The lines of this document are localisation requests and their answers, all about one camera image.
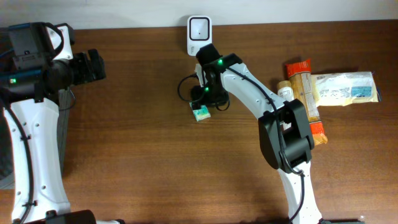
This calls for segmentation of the teal tissue packet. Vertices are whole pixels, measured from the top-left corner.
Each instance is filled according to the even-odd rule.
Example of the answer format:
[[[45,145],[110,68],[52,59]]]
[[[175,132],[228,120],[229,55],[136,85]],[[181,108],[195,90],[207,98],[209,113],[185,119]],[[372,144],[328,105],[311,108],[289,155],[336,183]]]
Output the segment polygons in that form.
[[[193,115],[196,121],[202,121],[204,119],[210,118],[211,114],[205,105],[199,105],[197,103],[190,103]]]

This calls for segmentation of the orange spaghetti packet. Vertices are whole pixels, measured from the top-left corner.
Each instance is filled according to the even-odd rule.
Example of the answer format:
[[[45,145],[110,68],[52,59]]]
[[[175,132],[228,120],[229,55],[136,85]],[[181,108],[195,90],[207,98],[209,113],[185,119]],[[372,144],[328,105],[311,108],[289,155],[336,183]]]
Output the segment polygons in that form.
[[[326,144],[328,138],[325,134],[323,123],[315,104],[315,97],[312,93],[312,68],[310,59],[303,62],[286,64],[285,67],[288,79],[292,85],[294,98],[300,100],[305,107],[315,145]]]

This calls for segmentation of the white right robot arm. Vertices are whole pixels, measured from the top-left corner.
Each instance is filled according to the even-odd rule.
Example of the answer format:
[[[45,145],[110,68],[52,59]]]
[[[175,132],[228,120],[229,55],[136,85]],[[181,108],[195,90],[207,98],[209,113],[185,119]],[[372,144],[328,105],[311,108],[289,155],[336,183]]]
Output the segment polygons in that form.
[[[197,54],[196,59],[201,104],[218,106],[232,94],[257,119],[261,153],[280,175],[289,223],[324,223],[311,182],[315,143],[303,103],[270,91],[236,54]]]

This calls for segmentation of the yellow white snack bag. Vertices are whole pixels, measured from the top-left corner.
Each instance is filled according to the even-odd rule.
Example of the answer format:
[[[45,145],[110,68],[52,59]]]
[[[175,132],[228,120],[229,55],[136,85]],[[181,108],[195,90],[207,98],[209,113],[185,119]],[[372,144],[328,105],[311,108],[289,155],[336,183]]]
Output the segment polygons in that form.
[[[312,75],[312,87],[317,106],[348,106],[379,102],[372,72]]]

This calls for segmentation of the white cream tube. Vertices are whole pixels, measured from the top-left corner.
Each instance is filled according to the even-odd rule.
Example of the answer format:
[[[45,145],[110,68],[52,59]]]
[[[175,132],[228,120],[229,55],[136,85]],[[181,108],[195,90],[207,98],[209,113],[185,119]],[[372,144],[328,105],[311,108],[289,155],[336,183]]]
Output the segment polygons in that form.
[[[286,101],[294,100],[294,91],[291,82],[288,80],[279,82],[277,84],[277,94]]]

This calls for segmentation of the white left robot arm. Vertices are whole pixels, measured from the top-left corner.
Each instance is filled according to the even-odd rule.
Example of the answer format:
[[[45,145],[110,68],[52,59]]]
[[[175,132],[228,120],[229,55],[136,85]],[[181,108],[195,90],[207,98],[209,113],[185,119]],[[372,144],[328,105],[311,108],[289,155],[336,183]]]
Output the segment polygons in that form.
[[[104,79],[96,49],[71,60],[1,74],[1,107],[11,135],[15,177],[13,223],[97,223],[91,210],[73,212],[62,182],[57,143],[58,93]]]

